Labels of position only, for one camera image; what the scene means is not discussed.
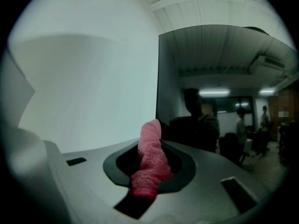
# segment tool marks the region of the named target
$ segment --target standing person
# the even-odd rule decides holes
[[[263,106],[263,114],[261,116],[261,143],[257,150],[257,156],[262,154],[263,156],[266,155],[267,152],[267,144],[269,140],[269,116],[267,115],[267,106]]]
[[[186,109],[191,116],[171,120],[168,137],[164,136],[165,128],[163,128],[162,139],[215,153],[220,135],[217,118],[202,113],[198,89],[185,89],[184,100]]]
[[[237,110],[238,118],[237,118],[237,123],[235,127],[235,134],[238,137],[238,148],[236,150],[236,157],[238,160],[242,156],[242,152],[245,146],[245,143],[247,141],[247,130],[245,127],[245,122],[244,122],[244,117],[245,117],[245,109],[244,108],[239,108]]]

